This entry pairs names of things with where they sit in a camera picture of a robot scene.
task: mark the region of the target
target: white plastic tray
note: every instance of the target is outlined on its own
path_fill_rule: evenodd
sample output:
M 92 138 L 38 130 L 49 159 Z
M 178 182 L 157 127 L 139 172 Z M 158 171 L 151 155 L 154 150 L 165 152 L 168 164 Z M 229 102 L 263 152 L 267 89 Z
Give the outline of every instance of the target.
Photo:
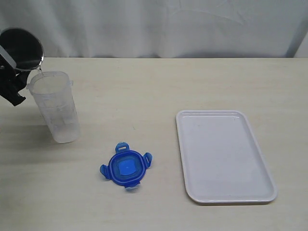
M 187 194 L 199 203 L 266 203 L 277 188 L 248 121 L 238 111 L 177 114 Z

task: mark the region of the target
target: clear plastic cup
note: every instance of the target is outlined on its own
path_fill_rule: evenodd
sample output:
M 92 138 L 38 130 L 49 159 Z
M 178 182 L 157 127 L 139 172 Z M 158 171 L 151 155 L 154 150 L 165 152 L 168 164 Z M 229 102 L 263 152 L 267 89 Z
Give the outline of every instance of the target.
M 72 85 L 68 75 L 60 71 L 40 72 L 27 85 L 58 143 L 72 142 L 80 136 Z

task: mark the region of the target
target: white backdrop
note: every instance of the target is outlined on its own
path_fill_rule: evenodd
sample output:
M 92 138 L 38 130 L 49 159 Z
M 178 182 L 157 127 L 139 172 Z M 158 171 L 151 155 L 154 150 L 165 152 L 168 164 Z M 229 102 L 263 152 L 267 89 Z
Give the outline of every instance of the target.
M 1 0 L 10 26 L 46 56 L 293 57 L 308 0 Z

